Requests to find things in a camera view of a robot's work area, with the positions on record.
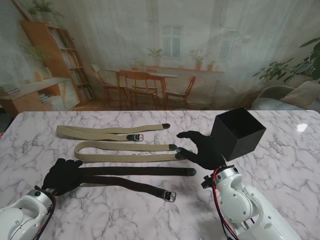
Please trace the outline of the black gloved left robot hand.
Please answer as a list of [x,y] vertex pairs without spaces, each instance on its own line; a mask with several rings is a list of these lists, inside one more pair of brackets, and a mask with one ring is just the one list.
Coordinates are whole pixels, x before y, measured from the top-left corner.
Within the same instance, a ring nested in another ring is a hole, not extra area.
[[81,160],[59,158],[46,174],[42,190],[53,190],[55,196],[71,192],[83,184],[83,175],[79,167]]

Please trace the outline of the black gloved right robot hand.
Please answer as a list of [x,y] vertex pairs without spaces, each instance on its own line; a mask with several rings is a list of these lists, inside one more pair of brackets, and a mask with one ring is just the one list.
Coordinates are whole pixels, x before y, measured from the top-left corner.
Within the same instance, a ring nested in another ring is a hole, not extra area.
[[176,136],[180,139],[190,139],[197,147],[197,153],[183,147],[177,148],[177,152],[187,160],[213,171],[226,165],[222,154],[214,148],[214,140],[211,136],[191,130],[180,132]]

